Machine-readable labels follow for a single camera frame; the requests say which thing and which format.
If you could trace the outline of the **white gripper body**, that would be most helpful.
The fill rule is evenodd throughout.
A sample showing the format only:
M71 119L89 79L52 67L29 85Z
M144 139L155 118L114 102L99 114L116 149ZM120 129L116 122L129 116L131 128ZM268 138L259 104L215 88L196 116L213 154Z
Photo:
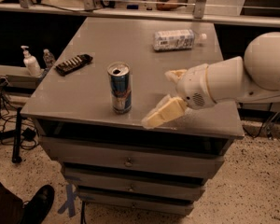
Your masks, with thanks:
M206 63L190 68L176 84L177 94L191 109L204 109L216 104L207 88L207 68Z

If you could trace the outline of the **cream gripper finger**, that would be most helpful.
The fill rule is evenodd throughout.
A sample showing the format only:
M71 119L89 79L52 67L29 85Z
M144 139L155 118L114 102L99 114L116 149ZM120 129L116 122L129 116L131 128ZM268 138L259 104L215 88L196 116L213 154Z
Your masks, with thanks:
M169 81L176 84L186 72L187 69L169 70L165 73L165 76Z
M141 124L146 129L157 128L166 122L182 117L187 107L187 103L182 98L168 94L146 114Z

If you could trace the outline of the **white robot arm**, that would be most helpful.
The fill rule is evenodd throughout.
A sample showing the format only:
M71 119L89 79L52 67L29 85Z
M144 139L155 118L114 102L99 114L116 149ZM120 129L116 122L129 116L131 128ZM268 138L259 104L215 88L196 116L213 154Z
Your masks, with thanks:
M185 115L187 109L205 109L219 103L280 102L280 32L252 40L245 55L190 69L169 70L166 78L175 84L176 96L166 95L142 119L154 129Z

